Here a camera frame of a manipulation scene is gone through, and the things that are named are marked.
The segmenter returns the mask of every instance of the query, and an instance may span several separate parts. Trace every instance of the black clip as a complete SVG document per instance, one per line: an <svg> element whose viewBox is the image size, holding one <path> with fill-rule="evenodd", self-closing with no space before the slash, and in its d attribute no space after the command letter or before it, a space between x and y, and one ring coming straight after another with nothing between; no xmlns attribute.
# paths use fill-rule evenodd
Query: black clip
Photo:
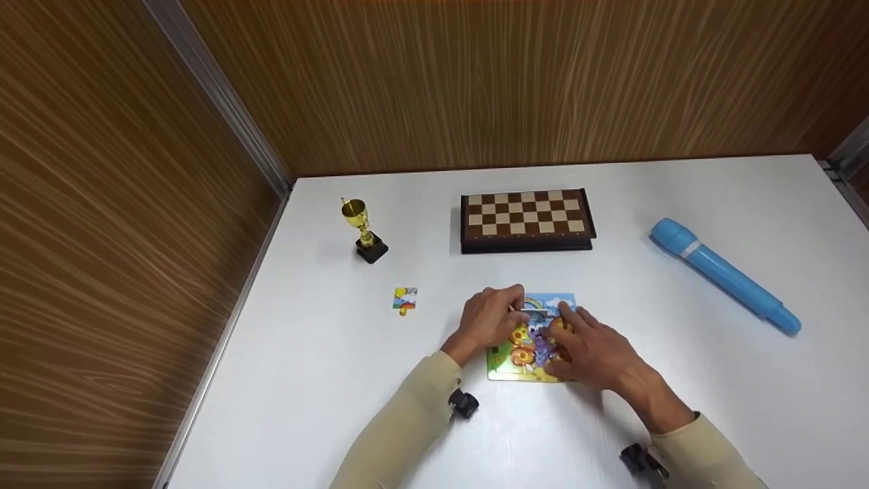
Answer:
<svg viewBox="0 0 869 489"><path fill-rule="evenodd" d="M466 392L462 392L461 389L453 391L453 393L449 395L449 401L447 402L449 403L450 409L459 416L462 416L464 419L470 419L474 412L476 412L477 408L480 407L480 401L478 401L477 398Z"/></svg>
<svg viewBox="0 0 869 489"><path fill-rule="evenodd" d="M670 478L670 472L660 464L660 462L649 453L647 448L643 448L639 443L634 443L628 448L621 451L619 456L622 462L627 466L631 475L637 475L643 472L657 473L660 480Z"/></svg>

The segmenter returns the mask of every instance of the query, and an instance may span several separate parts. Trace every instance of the black trophy base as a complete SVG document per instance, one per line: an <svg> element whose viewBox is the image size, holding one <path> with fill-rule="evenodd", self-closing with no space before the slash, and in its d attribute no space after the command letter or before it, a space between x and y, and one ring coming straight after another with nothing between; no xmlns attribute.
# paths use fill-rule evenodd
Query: black trophy base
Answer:
<svg viewBox="0 0 869 489"><path fill-rule="evenodd" d="M383 243L383 240L373 232L371 233L371 236L375 237L375 243L370 246L362 246L362 240L356 240L356 253L365 261L374 263L378 258L382 257L387 251L389 251L389 247L386 246L386 243Z"/></svg>

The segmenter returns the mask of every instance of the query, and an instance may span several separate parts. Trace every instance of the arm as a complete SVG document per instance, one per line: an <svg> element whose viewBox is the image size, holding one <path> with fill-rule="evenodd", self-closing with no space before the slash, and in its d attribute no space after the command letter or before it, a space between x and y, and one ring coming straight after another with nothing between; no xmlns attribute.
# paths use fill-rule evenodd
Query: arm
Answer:
<svg viewBox="0 0 869 489"><path fill-rule="evenodd" d="M573 332L553 329L544 334L562 343L572 360L547 364L547 372L624 398L651 433L659 462L679 483L719 489L766 487L727 438L702 414L691 411L625 337L585 309L571 311L563 302L560 309Z"/></svg>
<svg viewBox="0 0 869 489"><path fill-rule="evenodd" d="M461 368L486 347L507 340L527 315L521 285L487 288L465 303L459 328L438 352L424 358L350 446L331 489L395 489L449 425L449 395Z"/></svg>

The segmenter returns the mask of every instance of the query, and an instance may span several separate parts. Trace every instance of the beige sleeve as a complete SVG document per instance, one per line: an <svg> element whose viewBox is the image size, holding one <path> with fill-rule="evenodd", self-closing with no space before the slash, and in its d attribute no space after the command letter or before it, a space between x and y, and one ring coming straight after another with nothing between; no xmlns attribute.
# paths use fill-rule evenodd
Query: beige sleeve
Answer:
<svg viewBox="0 0 869 489"><path fill-rule="evenodd" d="M446 353L425 357L350 446L331 489L395 489L447 429L447 401L461 368Z"/></svg>
<svg viewBox="0 0 869 489"><path fill-rule="evenodd" d="M655 458L670 472L667 487L760 489L766 485L702 414L674 432L652 435Z"/></svg>

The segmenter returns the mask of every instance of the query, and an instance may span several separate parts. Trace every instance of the cartoon puzzle picture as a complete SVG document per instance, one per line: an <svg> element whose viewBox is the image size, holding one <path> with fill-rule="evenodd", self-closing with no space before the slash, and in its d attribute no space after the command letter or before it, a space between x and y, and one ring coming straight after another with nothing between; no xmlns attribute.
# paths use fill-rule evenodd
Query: cartoon puzzle picture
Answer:
<svg viewBox="0 0 869 489"><path fill-rule="evenodd" d="M574 308L576 300L568 293L528 293L522 309L537 309L528 313L527 324L519 325L510 339L502 345L486 350L488 377L491 380L519 380L525 382L559 382L543 371L550 360L566 360L567 350L551 338L540 334L542 327L557 327L572 331L573 327L561 319L560 301Z"/></svg>
<svg viewBox="0 0 869 489"><path fill-rule="evenodd" d="M416 287L395 287L392 308L398 309L402 316L408 313L408 309L416 309L416 292Z"/></svg>

